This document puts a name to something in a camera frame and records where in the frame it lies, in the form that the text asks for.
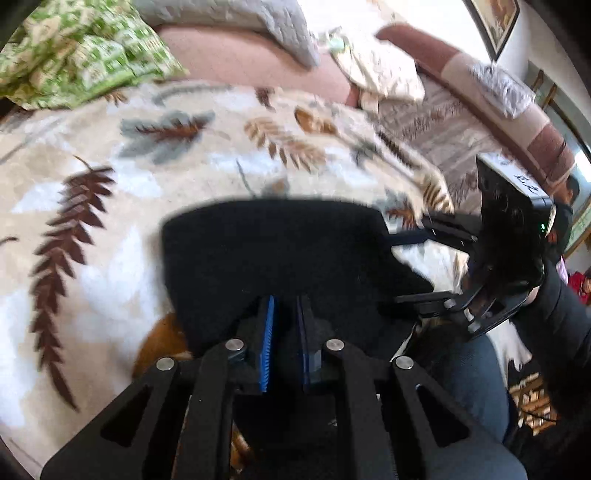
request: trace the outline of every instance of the gray pillow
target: gray pillow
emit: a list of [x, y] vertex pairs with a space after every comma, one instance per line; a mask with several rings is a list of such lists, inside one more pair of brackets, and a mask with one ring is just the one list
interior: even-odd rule
[[268, 31], [304, 66], [320, 63], [297, 0], [134, 0], [134, 4], [153, 27], [196, 24]]

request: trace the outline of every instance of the white label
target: white label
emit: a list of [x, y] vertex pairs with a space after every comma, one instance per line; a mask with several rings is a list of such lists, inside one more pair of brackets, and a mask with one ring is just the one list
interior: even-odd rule
[[531, 178], [530, 174], [521, 170], [515, 161], [498, 153], [482, 153], [478, 157], [527, 197], [548, 198], [548, 194], [542, 190], [542, 187]]

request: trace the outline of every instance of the framed picture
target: framed picture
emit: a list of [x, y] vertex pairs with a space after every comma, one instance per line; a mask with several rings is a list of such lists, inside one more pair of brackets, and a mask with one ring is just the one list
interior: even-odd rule
[[464, 0], [491, 60], [497, 61], [519, 16], [517, 0]]

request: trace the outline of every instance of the green blanket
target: green blanket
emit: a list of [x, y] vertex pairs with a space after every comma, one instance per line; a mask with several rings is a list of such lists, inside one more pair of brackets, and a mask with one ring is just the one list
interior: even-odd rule
[[131, 0], [44, 0], [0, 53], [0, 97], [28, 110], [74, 108], [183, 72]]

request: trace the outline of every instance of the black hair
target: black hair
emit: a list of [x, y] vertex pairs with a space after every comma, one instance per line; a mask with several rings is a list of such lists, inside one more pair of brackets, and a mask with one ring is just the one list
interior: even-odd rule
[[579, 181], [577, 180], [577, 178], [574, 175], [569, 175], [569, 178], [566, 180], [566, 187], [571, 192], [573, 192], [573, 199], [570, 201], [570, 204], [572, 205], [574, 203], [574, 201], [577, 199], [577, 197], [579, 196], [579, 193], [581, 192], [581, 187], [579, 186]]

